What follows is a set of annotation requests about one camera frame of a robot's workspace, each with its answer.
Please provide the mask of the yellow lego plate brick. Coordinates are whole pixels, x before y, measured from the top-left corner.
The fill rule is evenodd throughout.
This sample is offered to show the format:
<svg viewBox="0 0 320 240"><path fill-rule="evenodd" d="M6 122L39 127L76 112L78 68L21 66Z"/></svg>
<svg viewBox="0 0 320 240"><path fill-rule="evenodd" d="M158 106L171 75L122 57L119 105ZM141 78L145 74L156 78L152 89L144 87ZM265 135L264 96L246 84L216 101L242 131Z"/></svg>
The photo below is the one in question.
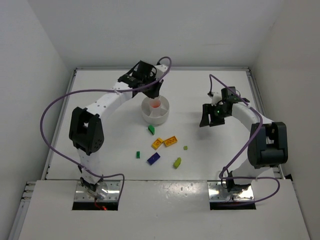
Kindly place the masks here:
<svg viewBox="0 0 320 240"><path fill-rule="evenodd" d="M166 147L172 146L178 142L178 139L175 136L169 137L163 141Z"/></svg>

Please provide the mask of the blue lego brick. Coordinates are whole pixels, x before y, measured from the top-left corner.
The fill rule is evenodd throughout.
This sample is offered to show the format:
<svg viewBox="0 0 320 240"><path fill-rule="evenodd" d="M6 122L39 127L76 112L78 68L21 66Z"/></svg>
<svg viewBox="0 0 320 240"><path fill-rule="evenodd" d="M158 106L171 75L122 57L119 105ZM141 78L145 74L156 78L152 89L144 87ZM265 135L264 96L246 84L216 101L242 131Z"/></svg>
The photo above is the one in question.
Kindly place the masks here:
<svg viewBox="0 0 320 240"><path fill-rule="evenodd" d="M151 166L151 165L153 165L157 160L159 160L160 159L160 155L157 153L157 152L155 152L151 157L149 157L148 159L147 159L147 163Z"/></svg>

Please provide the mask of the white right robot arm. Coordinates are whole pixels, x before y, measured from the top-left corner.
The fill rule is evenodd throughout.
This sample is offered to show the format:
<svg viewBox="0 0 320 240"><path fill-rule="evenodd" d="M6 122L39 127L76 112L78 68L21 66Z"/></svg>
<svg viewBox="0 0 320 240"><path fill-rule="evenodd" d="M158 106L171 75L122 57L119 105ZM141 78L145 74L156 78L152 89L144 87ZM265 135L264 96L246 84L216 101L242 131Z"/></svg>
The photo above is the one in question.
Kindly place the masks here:
<svg viewBox="0 0 320 240"><path fill-rule="evenodd" d="M237 119L248 131L249 140L220 173L228 192L239 192L270 168L288 161L287 126L273 121L242 98L234 86L225 87L220 93L209 91L211 103L202 106L200 127L216 127L225 119Z"/></svg>

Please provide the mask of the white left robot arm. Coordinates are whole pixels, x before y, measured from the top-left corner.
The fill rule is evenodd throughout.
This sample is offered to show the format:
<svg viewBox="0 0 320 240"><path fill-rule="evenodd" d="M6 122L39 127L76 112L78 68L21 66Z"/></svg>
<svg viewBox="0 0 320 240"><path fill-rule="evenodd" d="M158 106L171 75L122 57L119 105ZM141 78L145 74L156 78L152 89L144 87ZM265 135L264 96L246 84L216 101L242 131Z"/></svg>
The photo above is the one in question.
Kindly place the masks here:
<svg viewBox="0 0 320 240"><path fill-rule="evenodd" d="M106 195L99 157L105 140L103 122L138 93L151 99L159 97L163 77L169 70L167 65L160 62L152 65L139 61L117 79L110 92L92 104L84 108L76 107L72 111L69 139L79 154L80 182L92 197L103 199Z"/></svg>

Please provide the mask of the dark green lego wedge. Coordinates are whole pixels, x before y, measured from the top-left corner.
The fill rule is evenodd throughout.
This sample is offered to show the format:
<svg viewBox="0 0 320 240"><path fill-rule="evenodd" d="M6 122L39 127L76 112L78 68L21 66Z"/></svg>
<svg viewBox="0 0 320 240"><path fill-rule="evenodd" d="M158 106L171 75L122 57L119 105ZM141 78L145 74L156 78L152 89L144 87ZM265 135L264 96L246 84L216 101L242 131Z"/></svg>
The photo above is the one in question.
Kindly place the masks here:
<svg viewBox="0 0 320 240"><path fill-rule="evenodd" d="M155 134L155 127L153 125L150 124L147 128L152 135Z"/></svg>

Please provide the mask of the lime green curved lego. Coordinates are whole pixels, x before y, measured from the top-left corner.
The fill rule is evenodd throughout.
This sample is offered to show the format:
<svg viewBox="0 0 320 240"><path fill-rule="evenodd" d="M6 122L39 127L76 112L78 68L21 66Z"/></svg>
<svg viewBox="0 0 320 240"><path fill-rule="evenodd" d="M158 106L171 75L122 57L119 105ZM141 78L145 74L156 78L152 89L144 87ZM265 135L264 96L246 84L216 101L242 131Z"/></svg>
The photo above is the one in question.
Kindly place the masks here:
<svg viewBox="0 0 320 240"><path fill-rule="evenodd" d="M178 158L175 160L175 162L173 163L173 167L174 167L175 169L177 169L177 168L180 166L181 162L182 162L182 159L181 159L180 157L178 157Z"/></svg>

